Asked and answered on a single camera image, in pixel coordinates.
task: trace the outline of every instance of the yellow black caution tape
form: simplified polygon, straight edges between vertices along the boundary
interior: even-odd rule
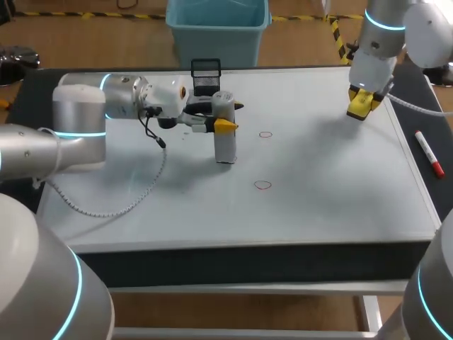
[[[79,16],[81,18],[97,16],[109,18],[165,20],[165,15],[161,14],[123,14],[108,12],[16,12],[15,16]]]
[[[338,20],[335,18],[329,18],[329,23],[331,24],[333,39],[335,39],[335,45],[337,47],[338,55],[340,56],[341,62],[345,65],[349,65],[350,60],[347,58],[346,47],[340,35],[340,29],[338,28]]]
[[[96,17],[114,17],[126,19],[151,19],[165,20],[162,14],[128,14],[128,13],[109,13],[109,12],[16,12],[15,16],[79,16],[82,18]],[[340,19],[363,19],[363,16],[273,16],[273,21],[325,21],[327,18]]]

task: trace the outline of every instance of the wooden floor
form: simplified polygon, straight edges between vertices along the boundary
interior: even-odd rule
[[[133,0],[121,0],[123,6]],[[270,0],[273,15],[321,14],[320,0]],[[365,0],[332,0],[331,14],[363,14]],[[111,11],[115,0],[17,0],[19,11]],[[139,0],[125,13],[165,13],[165,0]],[[361,22],[342,20],[345,42]],[[164,21],[122,18],[17,18],[0,26],[2,45],[26,45],[42,67],[176,67],[173,38]],[[263,34],[260,66],[334,65],[338,53],[330,26],[320,21],[275,22]],[[0,89],[12,101],[20,84]],[[453,111],[451,89],[436,89]],[[0,120],[5,117],[0,113]],[[114,294],[117,325],[247,329],[358,330],[351,296]],[[400,302],[380,297],[384,319]]]

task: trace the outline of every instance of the black cable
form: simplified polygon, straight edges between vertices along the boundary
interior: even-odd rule
[[[135,6],[137,6],[139,4],[139,0],[135,0],[135,4],[131,5],[131,6],[126,6],[126,7],[123,7],[123,6],[120,6],[120,0],[116,0],[116,7],[118,9],[133,9]]]
[[[149,129],[148,127],[148,124],[149,124],[149,119],[151,117],[147,116],[147,120],[146,122],[144,122],[142,120],[142,118],[140,117],[140,113],[138,113],[138,118],[139,118],[139,122],[140,124],[143,125],[144,127],[144,131],[145,131],[145,134],[147,135],[147,137],[150,137],[152,138],[153,140],[156,141],[156,143],[162,148],[162,149],[165,149],[167,147],[167,144],[164,142],[164,140],[162,138],[160,138],[158,135],[156,135],[154,132],[151,131],[151,129]]]

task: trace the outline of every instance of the black mesh basket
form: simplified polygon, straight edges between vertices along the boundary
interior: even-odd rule
[[[194,96],[212,96],[220,91],[220,59],[193,59],[191,74]]]

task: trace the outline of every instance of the white cable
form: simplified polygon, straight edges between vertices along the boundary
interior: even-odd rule
[[[155,175],[153,181],[151,184],[148,186],[148,188],[141,194],[132,204],[130,204],[128,207],[117,211],[117,212],[89,212],[86,211],[82,208],[80,208],[78,205],[76,205],[67,195],[64,193],[64,191],[52,180],[52,179],[46,179],[46,182],[55,189],[55,191],[58,193],[58,195],[63,199],[63,201],[72,209],[77,211],[78,213],[81,213],[82,215],[89,216],[89,217],[97,217],[97,218],[111,218],[111,217],[119,217],[124,214],[127,214],[129,211],[137,207],[154,189],[157,180],[159,177],[162,175],[162,172],[164,171],[164,167],[167,161],[167,149],[162,149],[162,164],[159,169],[159,172],[157,175]]]
[[[425,113],[427,115],[435,115],[437,117],[444,117],[446,115],[453,115],[453,112],[439,112],[439,111],[427,110],[426,108],[420,108],[420,107],[418,107],[416,105],[408,103],[407,101],[404,101],[403,99],[395,97],[393,94],[390,94],[390,93],[387,94],[387,97],[389,97],[395,103],[398,103],[398,104],[400,104],[402,106],[410,108],[410,109],[412,109],[414,111]]]

